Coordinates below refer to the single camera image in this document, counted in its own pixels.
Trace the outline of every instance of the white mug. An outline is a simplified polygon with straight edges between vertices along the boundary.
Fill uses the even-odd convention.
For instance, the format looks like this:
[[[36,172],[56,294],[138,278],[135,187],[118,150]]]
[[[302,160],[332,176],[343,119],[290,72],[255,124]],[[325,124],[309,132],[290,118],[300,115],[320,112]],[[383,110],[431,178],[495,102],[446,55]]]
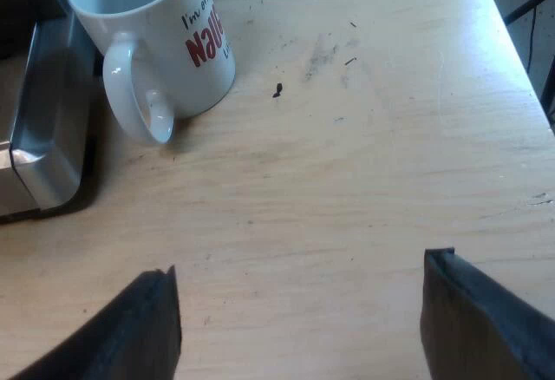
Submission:
[[[227,93],[235,60],[213,0],[69,0],[104,55],[104,86],[133,138],[169,140],[174,116]]]

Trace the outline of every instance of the mug handle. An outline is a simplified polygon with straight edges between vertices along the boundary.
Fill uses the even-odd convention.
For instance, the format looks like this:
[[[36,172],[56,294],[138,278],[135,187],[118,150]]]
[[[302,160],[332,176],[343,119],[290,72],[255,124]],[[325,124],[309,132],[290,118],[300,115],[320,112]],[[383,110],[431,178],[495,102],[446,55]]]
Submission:
[[[171,106],[158,89],[149,89],[144,95],[135,93],[131,65],[138,43],[133,38],[122,36],[108,48],[102,69],[112,111],[121,127],[135,140],[147,144],[166,143],[173,130]],[[138,97],[150,110],[150,124],[140,110]]]

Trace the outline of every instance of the mug rim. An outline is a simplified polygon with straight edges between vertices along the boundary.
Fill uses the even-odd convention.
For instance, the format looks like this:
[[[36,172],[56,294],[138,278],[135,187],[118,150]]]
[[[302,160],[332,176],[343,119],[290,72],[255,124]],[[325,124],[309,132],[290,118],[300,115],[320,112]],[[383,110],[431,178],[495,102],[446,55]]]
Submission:
[[[71,6],[71,8],[73,9],[73,11],[75,11],[76,13],[82,14],[84,16],[87,17],[91,17],[91,18],[118,18],[118,17],[122,17],[122,16],[132,16],[133,14],[137,14],[143,10],[146,10],[148,8],[154,7],[156,4],[163,2],[164,0],[153,0],[150,3],[146,3],[141,5],[140,7],[136,7],[134,9],[131,10],[126,10],[126,11],[121,11],[118,13],[96,13],[93,11],[88,11],[88,10],[84,10],[82,9],[80,6],[76,5],[74,0],[68,0],[69,5]]]

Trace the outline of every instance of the black plastic piece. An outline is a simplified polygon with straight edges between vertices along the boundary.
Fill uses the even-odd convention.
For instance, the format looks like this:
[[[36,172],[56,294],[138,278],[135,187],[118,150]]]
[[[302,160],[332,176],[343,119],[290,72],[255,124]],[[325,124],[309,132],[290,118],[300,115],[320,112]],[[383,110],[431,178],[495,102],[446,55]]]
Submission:
[[[144,272],[12,380],[170,380],[181,350],[175,270]]]
[[[426,251],[421,340],[434,380],[555,379],[555,322],[454,249]]]

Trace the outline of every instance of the wooden table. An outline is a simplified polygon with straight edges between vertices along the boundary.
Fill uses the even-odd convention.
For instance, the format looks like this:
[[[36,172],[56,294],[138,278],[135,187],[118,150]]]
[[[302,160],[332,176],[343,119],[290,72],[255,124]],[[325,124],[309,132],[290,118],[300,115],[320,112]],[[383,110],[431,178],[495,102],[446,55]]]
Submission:
[[[216,3],[230,94],[162,148],[108,116],[94,204],[0,227],[0,377],[171,264],[178,379],[429,378],[427,247],[555,316],[555,141],[493,0]]]

